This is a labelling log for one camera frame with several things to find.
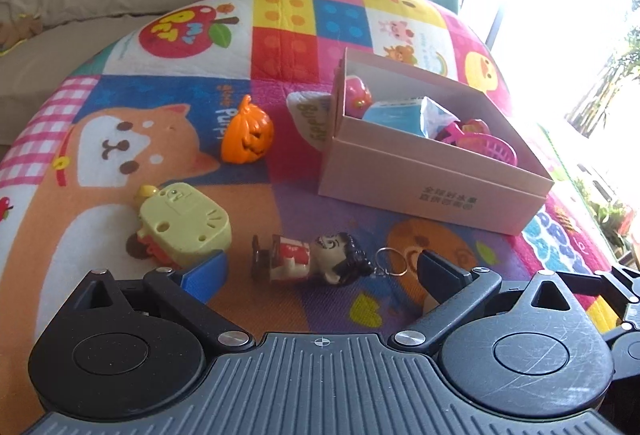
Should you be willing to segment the yellow cat toy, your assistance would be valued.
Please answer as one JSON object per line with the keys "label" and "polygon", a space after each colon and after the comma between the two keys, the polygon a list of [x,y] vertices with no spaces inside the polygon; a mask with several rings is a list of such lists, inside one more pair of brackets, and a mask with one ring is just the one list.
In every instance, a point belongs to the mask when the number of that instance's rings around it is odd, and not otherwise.
{"label": "yellow cat toy", "polygon": [[185,182],[157,188],[142,184],[134,196],[140,228],[126,242],[135,259],[155,259],[158,265],[190,268],[228,251],[232,229],[228,213],[200,190]]}

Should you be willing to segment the cartoon boy keychain figure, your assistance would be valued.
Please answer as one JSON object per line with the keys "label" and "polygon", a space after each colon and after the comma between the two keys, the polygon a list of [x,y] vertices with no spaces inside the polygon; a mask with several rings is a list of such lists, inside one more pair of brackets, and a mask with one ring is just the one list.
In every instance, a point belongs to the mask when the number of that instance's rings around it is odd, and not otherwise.
{"label": "cartoon boy keychain figure", "polygon": [[372,276],[375,270],[349,233],[318,236],[310,242],[273,235],[270,247],[261,247],[258,236],[254,236],[252,254],[253,278],[277,285],[317,281],[344,287]]}

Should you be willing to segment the pink plastic toy net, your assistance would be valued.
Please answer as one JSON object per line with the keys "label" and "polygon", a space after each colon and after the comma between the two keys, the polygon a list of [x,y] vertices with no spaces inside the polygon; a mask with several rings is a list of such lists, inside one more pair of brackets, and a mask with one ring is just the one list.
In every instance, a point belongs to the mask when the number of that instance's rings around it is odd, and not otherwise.
{"label": "pink plastic toy net", "polygon": [[518,165],[515,150],[509,143],[492,135],[482,120],[451,123],[438,133],[436,139],[511,166]]}

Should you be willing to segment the orange pumpkin toy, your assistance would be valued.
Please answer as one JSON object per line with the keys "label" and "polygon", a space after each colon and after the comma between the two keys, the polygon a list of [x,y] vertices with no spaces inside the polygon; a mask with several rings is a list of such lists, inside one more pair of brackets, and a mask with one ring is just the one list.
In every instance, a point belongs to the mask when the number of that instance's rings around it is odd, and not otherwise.
{"label": "orange pumpkin toy", "polygon": [[222,161],[238,165],[257,162],[268,153],[273,138],[274,125],[270,116],[252,103],[250,95],[245,95],[224,132]]}

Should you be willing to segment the blue wet wipes pack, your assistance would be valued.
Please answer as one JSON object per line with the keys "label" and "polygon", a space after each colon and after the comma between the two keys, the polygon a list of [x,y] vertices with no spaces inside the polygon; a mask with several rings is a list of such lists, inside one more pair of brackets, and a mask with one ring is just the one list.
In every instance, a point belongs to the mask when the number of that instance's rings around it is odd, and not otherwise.
{"label": "blue wet wipes pack", "polygon": [[457,115],[428,97],[375,102],[361,120],[430,139],[459,121]]}

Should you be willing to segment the pink round toy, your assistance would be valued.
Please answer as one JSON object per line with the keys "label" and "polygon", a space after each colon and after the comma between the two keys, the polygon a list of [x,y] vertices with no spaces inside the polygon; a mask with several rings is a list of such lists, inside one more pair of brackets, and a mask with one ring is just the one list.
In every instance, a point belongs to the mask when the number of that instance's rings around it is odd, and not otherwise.
{"label": "pink round toy", "polygon": [[373,104],[369,88],[357,75],[345,77],[345,114],[353,118],[363,118]]}

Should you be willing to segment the colourful cartoon play mat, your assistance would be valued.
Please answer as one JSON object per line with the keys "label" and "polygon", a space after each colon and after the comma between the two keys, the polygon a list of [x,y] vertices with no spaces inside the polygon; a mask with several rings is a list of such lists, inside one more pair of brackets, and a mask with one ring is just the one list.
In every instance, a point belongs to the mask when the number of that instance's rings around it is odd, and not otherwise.
{"label": "colourful cartoon play mat", "polygon": [[[410,273],[347,289],[271,290],[250,277],[250,240],[347,231],[395,267],[431,249],[511,280],[541,269],[592,273],[611,253],[570,197],[552,192],[524,231],[487,231],[318,195],[335,71],[356,49],[417,66],[510,108],[484,44],[427,0],[198,0],[115,40],[64,80],[1,157],[1,429],[40,417],[27,375],[35,340],[92,268],[136,279],[156,265],[126,252],[142,184],[183,180],[228,213],[229,277],[214,306],[255,335],[269,330],[390,333],[420,313]],[[243,97],[273,121],[254,163],[221,158]]]}

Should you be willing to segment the pink cardboard box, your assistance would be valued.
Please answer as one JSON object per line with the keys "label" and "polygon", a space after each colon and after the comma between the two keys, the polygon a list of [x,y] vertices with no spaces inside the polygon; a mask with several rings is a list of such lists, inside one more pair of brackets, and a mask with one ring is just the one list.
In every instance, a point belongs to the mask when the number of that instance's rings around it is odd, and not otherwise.
{"label": "pink cardboard box", "polygon": [[[478,117],[515,150],[511,166],[346,113],[356,75],[376,101],[430,97],[462,120]],[[553,180],[487,96],[427,70],[347,49],[336,72],[319,194],[444,223],[518,235],[547,200]]]}

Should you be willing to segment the brown small plush toy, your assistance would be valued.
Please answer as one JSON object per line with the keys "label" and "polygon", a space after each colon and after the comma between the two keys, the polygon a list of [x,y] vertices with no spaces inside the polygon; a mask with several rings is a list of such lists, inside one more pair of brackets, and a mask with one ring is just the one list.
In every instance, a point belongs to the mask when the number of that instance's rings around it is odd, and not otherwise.
{"label": "brown small plush toy", "polygon": [[5,54],[16,45],[43,31],[40,19],[31,14],[21,14],[15,22],[2,23],[0,30],[1,52]]}

